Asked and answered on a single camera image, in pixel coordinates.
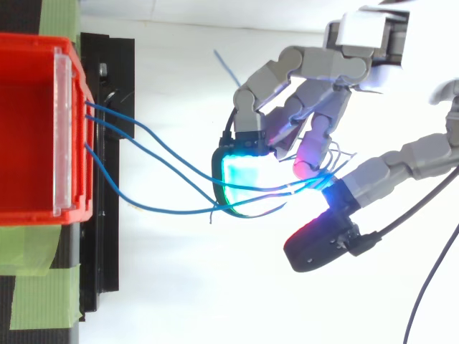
blue wire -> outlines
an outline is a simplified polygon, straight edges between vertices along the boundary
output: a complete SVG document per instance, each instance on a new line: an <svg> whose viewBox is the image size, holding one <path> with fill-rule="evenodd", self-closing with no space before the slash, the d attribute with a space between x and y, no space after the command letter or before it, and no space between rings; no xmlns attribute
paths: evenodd
<svg viewBox="0 0 459 344"><path fill-rule="evenodd" d="M208 209L198 209L198 210L189 210L189 211L179 211L179 210L170 210L170 209L160 209L160 208L154 208L154 207L151 207L151 206L145 206L143 204L140 204L140 203L137 203L136 201L133 201L132 199L130 199L129 197L127 197L123 192L121 192L121 190L116 186L116 183L113 181L113 179L110 177L110 174L108 173L108 171L105 169L102 161L100 161L100 159L98 158L98 156L94 153L94 151L91 149L91 147L85 143L85 148L86 150L88 151L88 153L93 157L94 161L97 163L98 167L100 168L100 170L102 171L105 179L107 179L107 182L109 183L109 185L111 186L111 188L122 198L124 199L126 202L132 204L133 206L137 207L137 208L140 208L140 209L143 209L143 210L147 210L147 211L152 211L152 212L156 212L156 213L162 213L162 214L170 214L170 215L195 215L195 214L204 214L204 213L210 213L212 211L221 211L221 210L228 210L228 209L232 209L236 206L242 206L244 204L249 204L249 203L252 203L252 202L256 202L256 201L261 201L262 199L271 199L271 198L277 198L277 197L286 197L286 196L291 196L291 195L294 195L294 194L298 194L300 193L301 191L305 190L306 188L309 187L308 184L296 189L294 192L285 192L285 193L271 193L271 194L268 194L268 195L264 195L264 196L259 196L259 197L255 197L253 199L248 199L246 201L241 201L241 202L237 202L237 203L234 203L234 204L228 204L226 206L216 206L216 207L213 207L213 208L208 208Z"/></svg>
<svg viewBox="0 0 459 344"><path fill-rule="evenodd" d="M322 171L327 171L328 170L328 167L330 167L331 163L333 163L333 153L328 150L328 154L330 154L330 160L328 160L328 163L323 167L321 168Z"/></svg>
<svg viewBox="0 0 459 344"><path fill-rule="evenodd" d="M110 128L111 130L113 130L114 132L120 134L121 136L123 136L124 138L127 138L130 142L132 142L134 145L136 145L137 147L139 147L141 150L143 150L145 153L149 154L150 156L153 156L156 160L159 160L160 162L162 162L164 165L166 165L167 167L169 167L173 172L177 173L183 180L185 180L190 186L192 186L196 191L198 191L206 200L208 200L210 203L214 204L215 206L218 206L219 204L217 202L214 201L214 199L212 199L207 193L205 193L200 187L198 187L198 185L196 185L195 183L193 183L191 180L189 180L182 172L180 172L177 168L175 168L173 165L171 165L170 163L168 163L166 160L164 160L161 156L158 156L156 155L155 153L153 153L151 150L145 148L144 146L142 146L140 143L138 143L137 141L135 141L132 137L129 136L129 134L125 133L124 131L122 131L121 129L115 127L114 125L110 124L110 123L107 123L105 122L104 120L101 120L99 118L94 118L94 117L91 117L89 115L86 115L86 118L88 120L93 120L94 122L96 122L97 124L100 124L100 125L103 125L104 127L107 127L107 128Z"/></svg>
<svg viewBox="0 0 459 344"><path fill-rule="evenodd" d="M325 177L318 185L314 187L315 190L321 190L322 186L326 186L327 183L345 166L348 164L349 161L355 156L352 155L348 160L344 161L336 170L330 173L327 177Z"/></svg>
<svg viewBox="0 0 459 344"><path fill-rule="evenodd" d="M143 123L140 123L140 122L138 122L137 120L135 120L133 118L130 118L130 117L128 117L126 115L123 115L121 113L117 113L116 111L113 111L113 110L108 109L106 107L103 107L103 106L100 106L100 105L96 105L96 104L92 104L91 102L88 102L88 101L86 102L86 105L89 105L90 107L95 108L95 109L97 109L99 111L103 111L105 113L109 113L111 115L114 115L115 117L121 118L123 120L127 120L128 122L131 122L131 123L134 123L134 124L138 125L142 129L144 129L148 134L150 134L150 136L152 136L167 152L169 152L178 161L183 163L186 167L190 168L193 172L197 173L202 178L205 178L208 181L211 181L212 183L215 183L215 184L220 185L220 186L226 186L226 187L229 187L229 188L238 188L240 190L248 190L248 191L273 192L273 191L285 190L286 188L290 188L291 186L295 186L295 185L298 185L298 184L309 183L311 181L321 180L324 177L324 176L317 176L315 178L308 178L308 179L304 179L302 181L294 181L292 183L285 184L285 185L282 185L282 186L278 186L278 187L275 187L275 188L255 188L253 186L241 186L241 185L225 183L223 181L219 181L218 179L212 178L212 177L208 176L205 173L202 173L199 169L197 169L192 164L190 164L188 161L183 159L179 154L175 153L175 151L172 150L169 146L167 146L167 144L165 144L157 136L157 134L155 134L149 127L147 127ZM93 120L93 117L91 117L91 116L87 116L87 118L90 119L90 120ZM135 144L135 140L133 138L131 138L131 139L132 139L131 142Z"/></svg>
<svg viewBox="0 0 459 344"><path fill-rule="evenodd" d="M337 149L331 149L330 150L331 152L337 152L337 153L340 153L340 150L337 150ZM352 153L347 153L347 152L343 152L341 151L341 154L343 156L354 156L355 154L352 154ZM291 160L295 160L296 159L296 154L293 154L291 156L288 156L282 160L279 160L280 163L283 163L284 161L291 161Z"/></svg>
<svg viewBox="0 0 459 344"><path fill-rule="evenodd" d="M198 187L196 184L194 184L192 181L190 181L182 172L180 172L178 169L176 169L173 165L171 165L170 163L168 163L167 161L165 161L162 157L156 155L155 153L153 153L151 150L145 148L143 145L141 145L140 143L138 143L137 141L135 141L132 137L129 136L129 134L125 133L124 131L122 131L121 129L115 127L114 125L111 125L110 123L107 123L105 122L104 120L101 120L99 118L94 118L94 117L91 117L91 116L88 116L86 115L86 118L89 119L89 120L93 120L94 122L96 122L97 124L99 125L103 125L107 128L110 128L111 130L115 131L116 133L120 134L121 136L123 136L124 138L128 139L130 142L132 142L135 146L137 146L138 148L140 148L141 150L143 150L144 152L146 152L147 154L149 154L150 156L153 156L155 159L159 160L160 162L162 162L164 165L166 165L167 167L169 167L173 172L177 173L182 179L184 179L188 184L190 184L195 190L197 190L206 200L212 202L212 204L214 204L214 206L219 206L219 204L217 202L215 202L211 197L209 197L209 195L207 195L203 190L200 189L200 187ZM286 203L284 204L281 204L280 206L274 208L274 209L271 209L269 211L266 211L265 213L263 214L259 214L259 215L252 215L252 216L249 216L249 215L242 215L242 214L236 214L234 212L231 212L231 211L227 211L227 214L233 216L233 217L237 217L237 218L241 218L241 219L256 219L256 218L259 218L259 217L263 217L263 216L267 216L267 215L270 215L270 214L273 214L275 213L276 211L279 211L281 210L284 205L286 205Z"/></svg>
<svg viewBox="0 0 459 344"><path fill-rule="evenodd" d="M228 67L228 65L226 64L226 62L223 60L223 58L220 56L220 54L218 53L217 50L214 49L214 54L215 56L217 57L217 59L220 61L220 64L222 65L222 67L228 72L228 74L230 75L230 77L236 82L236 85L238 87L241 87L241 83L239 82L239 80L236 78L236 75L234 74L234 72L231 70L231 68Z"/></svg>

